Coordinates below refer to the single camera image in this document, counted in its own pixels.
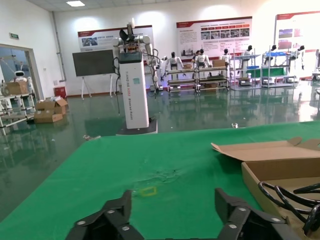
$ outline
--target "red and white poster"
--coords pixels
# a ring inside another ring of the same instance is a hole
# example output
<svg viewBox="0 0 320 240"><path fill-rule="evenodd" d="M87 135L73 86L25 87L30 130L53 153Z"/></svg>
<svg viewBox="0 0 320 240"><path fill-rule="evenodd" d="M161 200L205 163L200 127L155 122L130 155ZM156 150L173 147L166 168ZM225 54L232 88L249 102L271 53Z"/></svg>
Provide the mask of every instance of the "red and white poster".
<svg viewBox="0 0 320 240"><path fill-rule="evenodd" d="M316 49L320 48L320 11L295 12L276 16L275 39L278 49L283 52L298 49L304 45L304 70L297 66L301 77L310 77L316 64Z"/></svg>
<svg viewBox="0 0 320 240"><path fill-rule="evenodd" d="M91 31L79 31L79 46L81 52L87 51L101 51L101 50L112 50L112 39L119 38L119 32L123 29L127 32L126 27L111 28L111 29L101 29L101 30L91 30ZM154 35L152 31L152 25L146 26L136 26L133 29L134 35L147 35L150 37L152 45L154 44Z"/></svg>
<svg viewBox="0 0 320 240"><path fill-rule="evenodd" d="M177 22L176 27L182 59L191 59L200 49L210 58L221 56L224 49L241 53L251 44L252 16Z"/></svg>

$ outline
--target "green table mat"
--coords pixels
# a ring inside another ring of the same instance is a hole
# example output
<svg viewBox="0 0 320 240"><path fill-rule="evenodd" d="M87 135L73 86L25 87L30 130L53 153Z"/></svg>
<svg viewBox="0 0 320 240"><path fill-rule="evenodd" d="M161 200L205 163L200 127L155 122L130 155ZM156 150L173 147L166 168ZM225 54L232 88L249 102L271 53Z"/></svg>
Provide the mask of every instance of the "green table mat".
<svg viewBox="0 0 320 240"><path fill-rule="evenodd" d="M64 240L74 222L132 189L131 223L146 239L215 238L215 188L258 208L241 163L210 143L320 137L320 122L109 136L84 143L1 224L2 240Z"/></svg>
<svg viewBox="0 0 320 240"><path fill-rule="evenodd" d="M262 76L268 77L268 71L269 70L267 68L262 69ZM260 78L261 76L260 69L247 70L246 73L251 74L252 78ZM283 75L285 75L285 69L283 67L270 69L270 77L277 77L277 76L283 76Z"/></svg>

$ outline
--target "black screen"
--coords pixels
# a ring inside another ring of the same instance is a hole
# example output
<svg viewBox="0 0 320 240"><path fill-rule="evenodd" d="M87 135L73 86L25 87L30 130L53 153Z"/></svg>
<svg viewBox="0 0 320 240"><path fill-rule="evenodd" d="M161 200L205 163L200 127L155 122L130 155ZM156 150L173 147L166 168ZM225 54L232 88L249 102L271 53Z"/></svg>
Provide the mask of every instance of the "black screen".
<svg viewBox="0 0 320 240"><path fill-rule="evenodd" d="M72 55L77 77L115 72L112 67L114 59L112 50L76 52Z"/></svg>

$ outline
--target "ceiling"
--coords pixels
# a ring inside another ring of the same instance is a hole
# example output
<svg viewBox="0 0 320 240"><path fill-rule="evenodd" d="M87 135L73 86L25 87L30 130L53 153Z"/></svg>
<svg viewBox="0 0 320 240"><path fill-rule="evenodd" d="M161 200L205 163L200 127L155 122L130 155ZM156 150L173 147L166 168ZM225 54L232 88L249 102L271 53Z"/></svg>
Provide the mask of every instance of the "ceiling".
<svg viewBox="0 0 320 240"><path fill-rule="evenodd" d="M166 3L175 2L181 0L81 0L85 6L72 7L66 2L72 0L27 0L43 9L52 12L61 11L77 11L85 9L100 9L100 8L113 8L122 6L131 6L139 4L155 4L155 3Z"/></svg>

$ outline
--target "ceiling light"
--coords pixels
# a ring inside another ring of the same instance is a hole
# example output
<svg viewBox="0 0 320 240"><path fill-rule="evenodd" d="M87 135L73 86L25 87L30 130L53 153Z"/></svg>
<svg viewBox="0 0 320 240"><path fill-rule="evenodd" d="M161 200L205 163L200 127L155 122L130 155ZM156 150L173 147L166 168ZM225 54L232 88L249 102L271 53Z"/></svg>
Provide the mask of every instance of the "ceiling light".
<svg viewBox="0 0 320 240"><path fill-rule="evenodd" d="M71 7L83 7L85 4L82 1L67 1L67 4L69 4Z"/></svg>

